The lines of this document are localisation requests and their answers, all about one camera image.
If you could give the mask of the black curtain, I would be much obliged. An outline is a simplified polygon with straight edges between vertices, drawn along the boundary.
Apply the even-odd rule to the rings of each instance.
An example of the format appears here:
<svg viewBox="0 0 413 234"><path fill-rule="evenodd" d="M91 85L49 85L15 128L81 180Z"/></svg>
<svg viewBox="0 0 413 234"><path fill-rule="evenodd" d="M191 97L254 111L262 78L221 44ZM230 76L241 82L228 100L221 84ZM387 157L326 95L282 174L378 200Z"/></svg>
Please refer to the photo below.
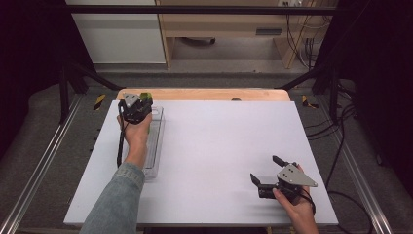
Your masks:
<svg viewBox="0 0 413 234"><path fill-rule="evenodd" d="M413 0L338 0L318 62L340 38L335 69L355 83L355 104L379 154L413 198Z"/></svg>
<svg viewBox="0 0 413 234"><path fill-rule="evenodd" d="M19 132L30 97L56 84L61 68L31 14L48 23L75 61L94 70L72 15L40 9L65 4L65 0L0 0L0 159Z"/></svg>

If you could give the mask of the green phone case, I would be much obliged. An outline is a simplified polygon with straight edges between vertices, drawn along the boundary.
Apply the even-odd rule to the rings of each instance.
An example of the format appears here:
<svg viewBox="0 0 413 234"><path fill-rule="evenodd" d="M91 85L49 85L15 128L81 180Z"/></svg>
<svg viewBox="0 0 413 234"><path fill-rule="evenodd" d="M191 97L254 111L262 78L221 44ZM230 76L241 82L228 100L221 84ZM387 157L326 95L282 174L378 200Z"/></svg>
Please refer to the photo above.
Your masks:
<svg viewBox="0 0 413 234"><path fill-rule="evenodd" d="M153 98L151 93L140 94L140 119L145 120L149 114L152 113Z"/></svg>

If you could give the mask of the wooden desk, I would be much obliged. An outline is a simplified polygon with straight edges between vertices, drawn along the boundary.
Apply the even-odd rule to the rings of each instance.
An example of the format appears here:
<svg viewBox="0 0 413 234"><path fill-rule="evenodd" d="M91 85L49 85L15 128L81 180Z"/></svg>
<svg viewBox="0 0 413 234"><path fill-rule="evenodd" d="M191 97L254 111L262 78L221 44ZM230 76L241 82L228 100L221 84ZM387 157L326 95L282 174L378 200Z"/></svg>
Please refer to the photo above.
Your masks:
<svg viewBox="0 0 413 234"><path fill-rule="evenodd" d="M158 6L278 7L279 0L155 0ZM335 7L339 0L303 0L301 7ZM331 16L160 14L167 59L175 38L267 37L285 68L293 66L306 39L321 39Z"/></svg>

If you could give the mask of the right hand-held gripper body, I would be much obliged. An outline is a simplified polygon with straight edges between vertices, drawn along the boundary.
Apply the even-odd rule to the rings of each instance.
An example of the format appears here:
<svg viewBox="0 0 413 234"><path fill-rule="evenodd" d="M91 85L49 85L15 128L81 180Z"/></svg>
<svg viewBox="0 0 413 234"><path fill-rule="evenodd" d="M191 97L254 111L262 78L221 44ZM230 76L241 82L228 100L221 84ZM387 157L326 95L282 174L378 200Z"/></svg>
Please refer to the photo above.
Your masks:
<svg viewBox="0 0 413 234"><path fill-rule="evenodd" d="M278 162L278 165L282 169L277 173L278 181L275 184L258 182L258 196L260 198L275 199L272 190L277 188L290 203L294 204L302 196L304 186L318 186L314 180L298 169L296 163Z"/></svg>

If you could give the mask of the white cabinet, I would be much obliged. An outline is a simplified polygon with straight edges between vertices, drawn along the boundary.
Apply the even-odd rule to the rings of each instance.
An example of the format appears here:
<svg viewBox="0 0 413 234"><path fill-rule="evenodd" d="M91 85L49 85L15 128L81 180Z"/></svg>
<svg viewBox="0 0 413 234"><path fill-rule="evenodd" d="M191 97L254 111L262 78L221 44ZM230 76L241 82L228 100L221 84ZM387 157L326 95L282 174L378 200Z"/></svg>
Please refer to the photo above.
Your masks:
<svg viewBox="0 0 413 234"><path fill-rule="evenodd" d="M95 64L165 63L156 14L73 14Z"/></svg>

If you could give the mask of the person's right hand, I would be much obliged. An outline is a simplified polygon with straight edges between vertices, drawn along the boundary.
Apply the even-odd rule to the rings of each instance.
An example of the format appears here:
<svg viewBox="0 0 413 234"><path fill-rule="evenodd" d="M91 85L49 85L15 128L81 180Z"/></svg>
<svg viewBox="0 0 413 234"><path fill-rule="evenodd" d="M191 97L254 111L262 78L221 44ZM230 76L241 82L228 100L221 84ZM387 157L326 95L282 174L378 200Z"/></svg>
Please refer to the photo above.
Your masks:
<svg viewBox="0 0 413 234"><path fill-rule="evenodd" d="M274 189L273 194L280 205L289 216L292 226L295 223L315 223L312 205L309 201L301 198L296 205L292 205L286 197L278 190Z"/></svg>

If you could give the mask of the black horizontal frame bar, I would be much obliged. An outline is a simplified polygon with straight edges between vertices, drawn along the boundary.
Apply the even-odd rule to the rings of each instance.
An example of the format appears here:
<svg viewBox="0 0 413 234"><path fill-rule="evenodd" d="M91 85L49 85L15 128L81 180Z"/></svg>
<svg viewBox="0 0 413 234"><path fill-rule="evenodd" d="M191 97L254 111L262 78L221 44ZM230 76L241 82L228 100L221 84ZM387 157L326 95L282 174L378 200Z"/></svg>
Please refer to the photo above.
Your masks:
<svg viewBox="0 0 413 234"><path fill-rule="evenodd" d="M246 6L131 6L131 5L67 5L61 7L72 14L202 14L202 15L295 15L333 16L333 7L246 7Z"/></svg>

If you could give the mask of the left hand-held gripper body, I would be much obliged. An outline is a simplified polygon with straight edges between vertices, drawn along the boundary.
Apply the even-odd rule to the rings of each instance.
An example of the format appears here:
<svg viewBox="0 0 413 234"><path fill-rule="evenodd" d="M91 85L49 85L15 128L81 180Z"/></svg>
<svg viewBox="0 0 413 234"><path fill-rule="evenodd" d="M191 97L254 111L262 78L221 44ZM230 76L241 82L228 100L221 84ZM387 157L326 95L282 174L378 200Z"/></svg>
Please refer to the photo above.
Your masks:
<svg viewBox="0 0 413 234"><path fill-rule="evenodd" d="M143 120L140 119L140 94L123 93L123 98L118 103L120 116L124 121L137 125Z"/></svg>

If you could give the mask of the aluminium rail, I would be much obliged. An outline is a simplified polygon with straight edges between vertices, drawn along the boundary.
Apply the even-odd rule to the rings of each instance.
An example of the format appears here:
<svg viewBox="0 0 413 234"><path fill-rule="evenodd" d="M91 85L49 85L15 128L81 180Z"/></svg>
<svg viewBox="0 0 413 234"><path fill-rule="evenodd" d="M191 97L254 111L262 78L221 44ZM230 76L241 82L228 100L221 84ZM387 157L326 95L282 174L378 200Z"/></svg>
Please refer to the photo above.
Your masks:
<svg viewBox="0 0 413 234"><path fill-rule="evenodd" d="M338 123L334 124L328 115L329 101L327 98L316 96L316 100L318 101L320 110L326 117L326 120L329 123L338 126L338 130L332 134L338 145L337 154L344 161L362 206L367 212L367 216L370 218L376 234L394 234L371 186L368 184L366 177L350 149L350 146L346 143L348 134L345 133L344 118L350 115L350 111L354 110L354 106L350 103L348 105L343 105L342 108L337 108Z"/></svg>
<svg viewBox="0 0 413 234"><path fill-rule="evenodd" d="M15 234L18 230L19 224L30 206L49 166L52 164L56 153L78 112L83 98L83 95L74 96L74 99L69 106L69 112L66 119L58 125L52 139L34 169L30 179L19 195L14 207L9 212L5 221L0 225L0 234Z"/></svg>

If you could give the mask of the clear plastic container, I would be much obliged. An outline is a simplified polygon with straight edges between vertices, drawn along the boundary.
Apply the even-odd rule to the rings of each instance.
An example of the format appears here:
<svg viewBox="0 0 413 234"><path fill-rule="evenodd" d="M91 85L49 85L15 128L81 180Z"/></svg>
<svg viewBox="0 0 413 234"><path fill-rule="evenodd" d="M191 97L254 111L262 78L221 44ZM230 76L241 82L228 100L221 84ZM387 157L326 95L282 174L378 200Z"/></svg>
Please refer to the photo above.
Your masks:
<svg viewBox="0 0 413 234"><path fill-rule="evenodd" d="M145 176L149 179L158 175L164 128L164 109L162 106L155 106L152 108L152 122L149 129L146 161L143 169Z"/></svg>

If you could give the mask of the person's left hand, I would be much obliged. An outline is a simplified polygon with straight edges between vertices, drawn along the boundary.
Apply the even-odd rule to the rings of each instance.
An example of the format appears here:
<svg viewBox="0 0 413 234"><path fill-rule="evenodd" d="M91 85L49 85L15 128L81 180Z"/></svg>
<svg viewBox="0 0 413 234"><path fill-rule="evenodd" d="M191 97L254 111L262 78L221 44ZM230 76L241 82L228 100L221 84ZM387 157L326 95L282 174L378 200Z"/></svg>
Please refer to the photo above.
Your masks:
<svg viewBox="0 0 413 234"><path fill-rule="evenodd" d="M152 122L152 114L149 113L145 119L137 125L127 125L120 115L117 116L117 120L121 127L125 127L125 140L129 146L125 163L134 164L142 169L146 161L146 143Z"/></svg>

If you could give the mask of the black metal stand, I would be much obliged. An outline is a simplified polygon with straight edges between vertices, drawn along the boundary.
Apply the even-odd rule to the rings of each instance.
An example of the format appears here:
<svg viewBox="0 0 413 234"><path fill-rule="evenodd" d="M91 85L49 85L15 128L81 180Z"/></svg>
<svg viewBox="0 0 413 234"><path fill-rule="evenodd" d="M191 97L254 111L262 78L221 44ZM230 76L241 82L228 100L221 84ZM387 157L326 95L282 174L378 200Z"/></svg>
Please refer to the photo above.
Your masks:
<svg viewBox="0 0 413 234"><path fill-rule="evenodd" d="M315 83L312 87L312 92L315 95L322 95L326 89L329 89L329 109L328 115L334 124L338 123L337 116L337 100L338 100L338 74L335 69L335 65L332 62L326 61L317 65L312 70L299 76L292 81L281 85L280 89L289 91L293 87L307 81L311 78L315 78Z"/></svg>
<svg viewBox="0 0 413 234"><path fill-rule="evenodd" d="M68 85L71 85L76 94L85 94L89 88L84 78L92 78L97 83L112 91L120 91L122 87L116 85L98 75L95 71L87 69L85 66L76 63L66 63L59 72L59 92L60 92L60 124L64 123L69 116Z"/></svg>

